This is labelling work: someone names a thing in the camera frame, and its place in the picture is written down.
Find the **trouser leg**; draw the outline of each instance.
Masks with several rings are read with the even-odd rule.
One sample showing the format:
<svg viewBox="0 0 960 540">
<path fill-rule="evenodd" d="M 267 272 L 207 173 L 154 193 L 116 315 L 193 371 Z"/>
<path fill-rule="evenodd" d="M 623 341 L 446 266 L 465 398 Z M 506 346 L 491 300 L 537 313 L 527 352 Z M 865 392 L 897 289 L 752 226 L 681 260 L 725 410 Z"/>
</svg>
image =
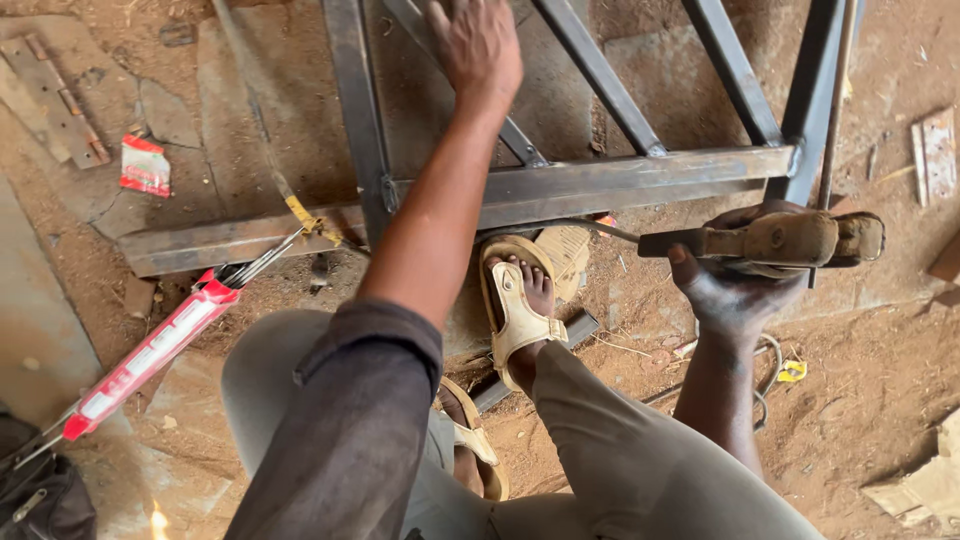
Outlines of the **trouser leg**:
<svg viewBox="0 0 960 540">
<path fill-rule="evenodd" d="M 240 461 L 250 477 L 300 392 L 293 370 L 324 334 L 330 317 L 332 313 L 313 309 L 272 313 L 253 324 L 230 352 L 221 381 L 224 407 Z M 454 479 L 453 421 L 433 409 L 429 414 L 423 457 L 400 537 L 419 528 L 426 540 L 483 538 L 492 503 Z"/>
<path fill-rule="evenodd" d="M 723 449 L 617 395 L 557 342 L 537 358 L 533 394 L 596 536 L 822 538 Z"/>
</svg>

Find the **right hand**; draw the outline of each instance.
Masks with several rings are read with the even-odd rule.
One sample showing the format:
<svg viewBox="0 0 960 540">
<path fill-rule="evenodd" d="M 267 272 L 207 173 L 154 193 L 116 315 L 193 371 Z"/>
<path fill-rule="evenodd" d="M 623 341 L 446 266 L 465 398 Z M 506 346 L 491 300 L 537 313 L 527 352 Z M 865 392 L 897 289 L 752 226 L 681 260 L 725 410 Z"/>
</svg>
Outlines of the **right hand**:
<svg viewBox="0 0 960 540">
<path fill-rule="evenodd" d="M 731 210 L 707 221 L 704 227 L 738 229 L 774 212 L 813 211 L 786 201 L 765 201 L 753 207 Z M 807 273 L 785 280 L 747 276 L 736 272 L 711 272 L 681 244 L 667 252 L 673 283 L 686 295 L 693 314 L 706 332 L 734 343 L 753 347 L 763 326 L 777 311 L 800 297 Z"/>
<path fill-rule="evenodd" d="M 514 12 L 508 0 L 452 0 L 447 18 L 437 0 L 427 7 L 457 104 L 497 107 L 506 114 L 523 80 Z"/>
</svg>

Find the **beige sandal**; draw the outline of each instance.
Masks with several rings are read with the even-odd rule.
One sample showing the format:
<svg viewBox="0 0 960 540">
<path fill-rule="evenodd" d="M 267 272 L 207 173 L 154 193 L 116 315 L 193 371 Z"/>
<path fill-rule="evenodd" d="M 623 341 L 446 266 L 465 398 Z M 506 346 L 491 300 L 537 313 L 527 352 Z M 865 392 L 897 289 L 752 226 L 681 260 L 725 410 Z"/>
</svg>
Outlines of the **beige sandal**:
<svg viewBox="0 0 960 540">
<path fill-rule="evenodd" d="M 500 378 L 512 390 L 520 390 L 507 369 L 507 358 L 517 349 L 542 339 L 560 339 L 566 341 L 566 327 L 562 321 L 544 317 L 533 311 L 527 302 L 527 295 L 523 290 L 523 274 L 515 264 L 507 262 L 509 256 L 516 256 L 525 260 L 531 266 L 537 266 L 543 273 L 554 280 L 553 263 L 542 249 L 530 240 L 512 234 L 494 236 L 484 243 L 480 250 L 480 288 L 483 291 L 484 304 L 487 306 L 487 316 L 490 318 L 493 333 L 491 347 L 493 349 L 493 368 L 500 374 Z M 498 330 L 496 313 L 494 311 L 490 280 L 487 279 L 486 260 L 497 257 L 503 260 L 492 269 L 493 282 L 496 284 L 496 293 L 503 309 L 503 328 Z"/>
<path fill-rule="evenodd" d="M 484 485 L 484 499 L 506 501 L 510 497 L 510 477 L 507 466 L 500 462 L 493 450 L 493 445 L 490 444 L 490 439 L 483 431 L 483 426 L 480 425 L 480 412 L 467 392 L 456 382 L 443 377 L 440 379 L 440 385 L 449 390 L 460 402 L 464 408 L 464 416 L 467 417 L 466 427 L 453 423 L 453 446 L 466 446 L 477 456 L 477 469 L 480 471 L 480 479 L 483 480 Z"/>
</svg>

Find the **rolled-up sleeve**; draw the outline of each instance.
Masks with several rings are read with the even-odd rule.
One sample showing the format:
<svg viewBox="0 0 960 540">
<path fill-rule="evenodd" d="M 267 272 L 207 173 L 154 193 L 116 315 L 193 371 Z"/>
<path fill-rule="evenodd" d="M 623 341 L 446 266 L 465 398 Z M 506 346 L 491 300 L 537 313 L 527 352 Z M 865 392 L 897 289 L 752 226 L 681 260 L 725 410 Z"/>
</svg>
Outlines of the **rolled-up sleeve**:
<svg viewBox="0 0 960 540">
<path fill-rule="evenodd" d="M 341 307 L 294 372 L 300 396 L 227 539 L 396 538 L 443 374 L 442 342 L 409 309 Z"/>
</svg>

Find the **foot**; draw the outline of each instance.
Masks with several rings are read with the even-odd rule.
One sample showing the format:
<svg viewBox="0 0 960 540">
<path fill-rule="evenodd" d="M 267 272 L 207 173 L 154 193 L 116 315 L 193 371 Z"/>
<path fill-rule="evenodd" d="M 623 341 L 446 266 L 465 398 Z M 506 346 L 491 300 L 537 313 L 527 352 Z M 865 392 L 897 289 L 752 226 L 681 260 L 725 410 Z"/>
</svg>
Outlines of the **foot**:
<svg viewBox="0 0 960 540">
<path fill-rule="evenodd" d="M 469 428 L 467 415 L 464 412 L 464 406 L 453 392 L 440 386 L 437 390 L 437 397 L 440 398 L 440 405 L 444 412 L 450 417 L 450 420 Z M 477 468 L 477 456 L 466 446 L 453 447 L 453 477 L 466 487 L 466 489 L 476 493 L 478 496 L 484 496 L 483 479 L 480 477 L 480 470 Z"/>
<path fill-rule="evenodd" d="M 487 269 L 493 270 L 498 262 L 503 262 L 503 260 L 498 257 L 488 258 L 486 261 Z M 523 274 L 523 292 L 527 296 L 530 309 L 538 315 L 553 317 L 553 281 L 543 273 L 542 269 L 531 266 L 526 260 L 518 260 L 514 255 L 509 256 L 507 262 L 518 266 Z M 485 279 L 489 280 L 491 288 L 495 290 L 496 283 L 493 282 L 491 271 L 486 273 Z M 493 312 L 496 314 L 496 327 L 500 330 L 503 328 L 503 308 L 495 294 L 492 295 L 492 301 Z M 510 370 L 510 376 L 531 399 L 533 399 L 534 378 L 537 376 L 537 354 L 544 345 L 546 345 L 545 339 L 535 341 L 517 349 L 507 358 L 507 369 Z"/>
</svg>

